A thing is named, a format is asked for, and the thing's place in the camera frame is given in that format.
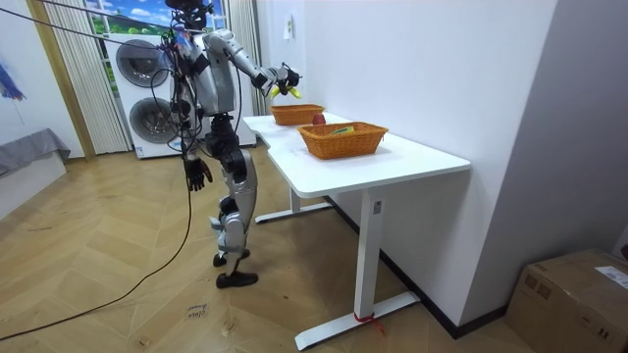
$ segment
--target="table foot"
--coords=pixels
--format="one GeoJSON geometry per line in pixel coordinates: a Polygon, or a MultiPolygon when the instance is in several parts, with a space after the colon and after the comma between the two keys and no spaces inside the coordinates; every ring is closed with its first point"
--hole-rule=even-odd
{"type": "Polygon", "coordinates": [[[255,217],[255,223],[262,224],[269,221],[284,219],[284,218],[291,217],[294,215],[300,215],[300,214],[318,211],[318,210],[325,210],[331,207],[332,205],[327,202],[323,202],[323,203],[311,205],[311,206],[303,206],[298,211],[286,210],[286,211],[275,212],[268,215],[257,216],[255,217]]]}
{"type": "MultiPolygon", "coordinates": [[[[390,314],[399,309],[410,306],[414,303],[418,303],[420,300],[413,292],[405,292],[399,294],[393,298],[387,299],[383,302],[377,303],[373,306],[375,311],[374,317],[381,318],[384,315],[390,314]]],[[[361,325],[368,323],[359,323],[353,317],[353,314],[345,315],[341,318],[331,320],[328,323],[318,325],[315,328],[311,328],[298,334],[294,341],[296,342],[296,348],[303,350],[313,344],[324,341],[328,338],[334,337],[352,328],[357,328],[361,325]]]]}

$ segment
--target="wooden floor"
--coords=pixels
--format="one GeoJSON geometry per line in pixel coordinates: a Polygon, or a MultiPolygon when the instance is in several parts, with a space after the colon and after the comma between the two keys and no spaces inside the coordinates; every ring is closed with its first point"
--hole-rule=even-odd
{"type": "MultiPolygon", "coordinates": [[[[287,185],[251,149],[259,175],[255,214],[288,207],[287,185]]],[[[333,210],[258,226],[243,271],[260,280],[218,290],[208,215],[226,187],[192,194],[189,240],[179,257],[124,301],[89,316],[0,342],[1,352],[294,352],[300,331],[352,312],[357,236],[333,210]]],[[[179,158],[132,153],[74,163],[0,221],[0,335],[44,325],[116,298],[166,262],[185,231],[179,158]]],[[[320,200],[309,200],[309,203],[320,200]]],[[[404,291],[380,264],[377,300],[404,291]]],[[[421,306],[359,328],[310,352],[531,352],[502,321],[457,341],[421,306]]]]}

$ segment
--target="window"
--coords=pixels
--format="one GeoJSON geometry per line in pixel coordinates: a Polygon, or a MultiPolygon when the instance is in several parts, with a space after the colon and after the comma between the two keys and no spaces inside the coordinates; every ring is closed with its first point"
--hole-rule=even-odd
{"type": "MultiPolygon", "coordinates": [[[[214,14],[207,15],[207,30],[225,28],[227,17],[225,16],[222,0],[211,0],[214,5],[214,14]]],[[[172,9],[166,6],[165,0],[85,0],[88,9],[105,12],[109,16],[89,14],[89,20],[96,34],[123,33],[123,34],[147,34],[161,35],[170,26],[172,9]],[[136,21],[142,21],[155,25],[144,25],[136,21]]],[[[109,77],[112,91],[118,96],[118,87],[111,72],[111,64],[105,50],[104,41],[100,40],[100,53],[104,70],[109,77]]]]}

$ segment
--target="robot knee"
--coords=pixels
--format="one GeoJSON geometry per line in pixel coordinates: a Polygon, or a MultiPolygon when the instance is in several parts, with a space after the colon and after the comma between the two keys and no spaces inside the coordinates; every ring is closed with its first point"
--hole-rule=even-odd
{"type": "Polygon", "coordinates": [[[230,215],[237,212],[237,203],[231,196],[223,197],[220,200],[220,212],[223,215],[230,215]]]}
{"type": "Polygon", "coordinates": [[[246,246],[244,224],[237,213],[226,216],[225,230],[218,237],[218,249],[228,253],[242,253],[246,246]]]}

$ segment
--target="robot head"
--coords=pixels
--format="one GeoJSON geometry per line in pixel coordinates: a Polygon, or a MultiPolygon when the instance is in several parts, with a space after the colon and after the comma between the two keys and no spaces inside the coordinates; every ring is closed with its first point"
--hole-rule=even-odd
{"type": "Polygon", "coordinates": [[[207,26],[207,14],[214,13],[211,2],[203,4],[203,0],[166,0],[166,6],[178,10],[175,20],[188,29],[202,30],[207,26]]]}

